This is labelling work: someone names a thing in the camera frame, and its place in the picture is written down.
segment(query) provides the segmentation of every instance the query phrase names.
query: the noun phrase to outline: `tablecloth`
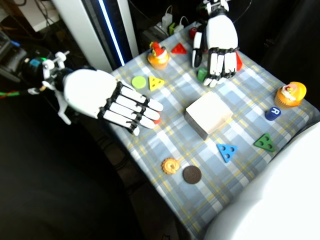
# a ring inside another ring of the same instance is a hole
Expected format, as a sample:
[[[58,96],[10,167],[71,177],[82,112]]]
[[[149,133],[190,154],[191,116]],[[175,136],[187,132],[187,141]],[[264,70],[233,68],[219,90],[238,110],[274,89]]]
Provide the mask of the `tablecloth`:
[[[202,239],[210,221],[261,172],[290,139],[307,125],[320,121],[319,111],[303,100],[299,107],[283,110],[280,117],[268,121],[264,113],[273,107],[276,89],[284,84],[261,66],[240,53],[243,68],[233,78],[215,88],[197,81],[197,69],[191,67],[192,45],[189,26],[161,42],[168,51],[178,43],[187,54],[173,54],[166,69],[155,70],[144,52],[112,72],[128,83],[135,76],[164,79],[164,87],[151,92],[139,90],[163,104],[161,123],[155,129],[141,127],[133,136],[125,128],[112,128],[128,152],[164,198],[193,239]],[[201,67],[207,66],[208,55]],[[227,124],[203,140],[184,118],[185,109],[205,93],[212,91],[232,110]],[[275,152],[253,146],[269,133]],[[236,154],[225,163],[216,144],[235,145]],[[166,175],[161,163],[166,158],[180,160],[181,168]],[[201,181],[188,184],[183,169],[197,166]]]

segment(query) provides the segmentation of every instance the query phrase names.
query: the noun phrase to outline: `green wire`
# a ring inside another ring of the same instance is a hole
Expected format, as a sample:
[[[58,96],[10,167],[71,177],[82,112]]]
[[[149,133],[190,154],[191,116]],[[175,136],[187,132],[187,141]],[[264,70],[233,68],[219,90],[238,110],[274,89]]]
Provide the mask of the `green wire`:
[[[10,93],[0,92],[0,96],[5,96],[5,95],[6,95],[6,97],[15,97],[15,96],[19,96],[20,93],[18,91],[10,92]]]

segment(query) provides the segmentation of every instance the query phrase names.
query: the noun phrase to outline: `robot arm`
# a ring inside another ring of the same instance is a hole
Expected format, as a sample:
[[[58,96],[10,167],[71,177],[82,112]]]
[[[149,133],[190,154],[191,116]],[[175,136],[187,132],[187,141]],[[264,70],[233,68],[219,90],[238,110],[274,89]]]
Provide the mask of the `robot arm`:
[[[208,48],[208,74],[203,82],[213,88],[232,77],[237,70],[238,36],[233,22],[226,16],[229,6],[220,0],[219,7],[213,10],[218,0],[204,0],[209,20],[206,27],[199,27],[193,41],[192,66],[201,64],[204,38]]]
[[[124,81],[117,80],[109,73],[95,69],[66,71],[56,78],[54,61],[59,71],[64,68],[65,55],[58,52],[55,60],[42,63],[43,85],[55,91],[60,110],[58,115],[67,123],[71,121],[64,114],[67,106],[95,119],[104,119],[127,128],[135,136],[138,125],[153,129],[154,120],[160,118],[163,105],[154,99],[141,95]]]

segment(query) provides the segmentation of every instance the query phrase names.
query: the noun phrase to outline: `floor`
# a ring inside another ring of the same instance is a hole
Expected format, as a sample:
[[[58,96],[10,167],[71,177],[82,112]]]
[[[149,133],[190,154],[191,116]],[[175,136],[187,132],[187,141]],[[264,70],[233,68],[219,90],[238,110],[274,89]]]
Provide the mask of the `floor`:
[[[104,151],[127,190],[146,240],[179,240],[174,213],[126,154],[98,127],[96,120],[81,117],[81,123]]]

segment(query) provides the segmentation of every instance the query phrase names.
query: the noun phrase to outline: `blue cylinder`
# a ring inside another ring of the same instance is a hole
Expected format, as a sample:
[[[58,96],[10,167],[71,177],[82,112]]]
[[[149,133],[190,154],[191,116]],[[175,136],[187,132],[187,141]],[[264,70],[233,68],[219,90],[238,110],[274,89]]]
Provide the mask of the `blue cylinder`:
[[[279,108],[273,106],[270,108],[268,111],[265,112],[265,118],[268,119],[269,121],[275,120],[277,117],[281,115],[281,111]]]

